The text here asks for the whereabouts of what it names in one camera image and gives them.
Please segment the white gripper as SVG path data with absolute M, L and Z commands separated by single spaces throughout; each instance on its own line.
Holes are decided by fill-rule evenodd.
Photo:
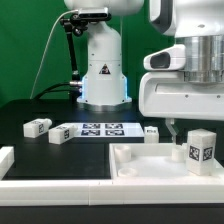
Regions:
M 224 83 L 187 82 L 182 68 L 186 47 L 175 44 L 146 56 L 147 73 L 139 87 L 139 110 L 144 117 L 166 118 L 165 124 L 176 143 L 176 119 L 224 121 Z

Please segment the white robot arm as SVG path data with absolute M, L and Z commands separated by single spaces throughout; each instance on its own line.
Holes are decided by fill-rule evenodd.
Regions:
M 138 99 L 145 117 L 224 121 L 224 0 L 64 0 L 86 32 L 77 102 L 92 110 Z

